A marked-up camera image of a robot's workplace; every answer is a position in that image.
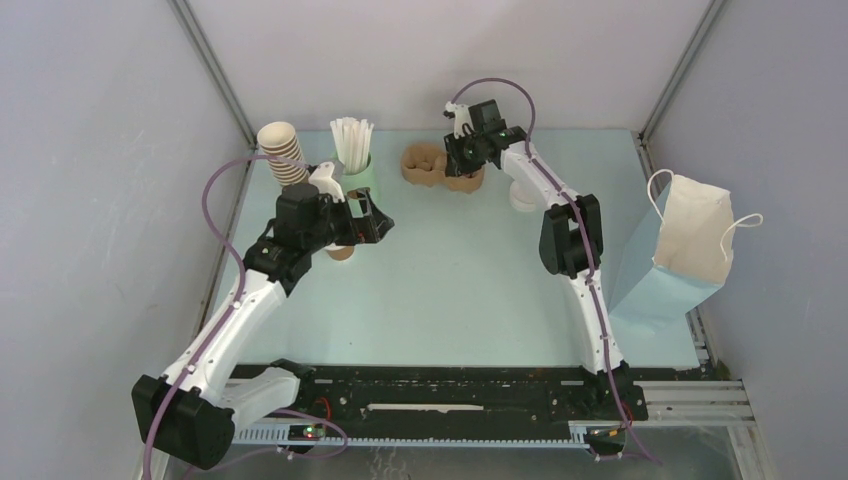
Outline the brown paper coffee cup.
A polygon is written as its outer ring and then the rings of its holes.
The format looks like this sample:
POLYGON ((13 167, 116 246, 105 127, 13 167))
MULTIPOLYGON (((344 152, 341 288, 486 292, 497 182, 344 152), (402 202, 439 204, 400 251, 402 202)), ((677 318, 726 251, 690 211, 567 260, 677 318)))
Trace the brown paper coffee cup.
POLYGON ((346 261, 351 258, 355 252, 354 246, 339 246, 331 244, 324 248, 327 255, 335 261, 346 261))

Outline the white paper bag with handles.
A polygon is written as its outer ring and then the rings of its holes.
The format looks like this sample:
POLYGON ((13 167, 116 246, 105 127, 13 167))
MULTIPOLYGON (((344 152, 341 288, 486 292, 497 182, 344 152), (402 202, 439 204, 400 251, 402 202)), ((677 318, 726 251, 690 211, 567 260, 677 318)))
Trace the white paper bag with handles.
POLYGON ((732 268, 735 232, 762 225, 764 216, 751 213, 737 218, 728 190, 670 169, 653 173, 648 182, 661 174, 670 177, 662 192, 665 203, 649 199, 660 219, 654 265, 703 283, 724 284, 732 268))

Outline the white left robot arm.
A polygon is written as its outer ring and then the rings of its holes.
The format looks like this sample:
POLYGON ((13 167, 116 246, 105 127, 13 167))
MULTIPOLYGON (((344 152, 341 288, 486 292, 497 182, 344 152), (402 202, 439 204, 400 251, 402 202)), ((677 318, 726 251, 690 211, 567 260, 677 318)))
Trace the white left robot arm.
POLYGON ((315 388, 292 367, 268 367, 234 387, 227 382, 250 338, 328 246, 380 242, 393 220, 367 188, 339 198, 300 183, 283 188, 276 214, 240 256, 239 274, 212 319, 159 377, 141 376, 131 398, 143 442, 198 469, 210 470, 236 433, 285 409, 304 416, 315 388))

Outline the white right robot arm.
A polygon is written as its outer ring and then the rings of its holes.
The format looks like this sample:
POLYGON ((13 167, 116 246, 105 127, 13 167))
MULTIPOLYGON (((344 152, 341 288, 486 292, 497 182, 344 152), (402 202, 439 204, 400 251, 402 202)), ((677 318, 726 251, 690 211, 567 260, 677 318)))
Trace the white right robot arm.
POLYGON ((468 106, 449 102, 445 117, 454 123, 444 138, 446 174, 470 175, 493 164, 508 175, 524 202, 542 210, 539 256, 545 269, 560 278, 566 318, 590 384, 581 392, 585 411, 606 418, 622 403, 617 387, 628 365, 617 346, 601 292, 604 250, 601 208, 593 195, 567 186, 545 163, 521 127, 510 127, 489 100, 468 106))

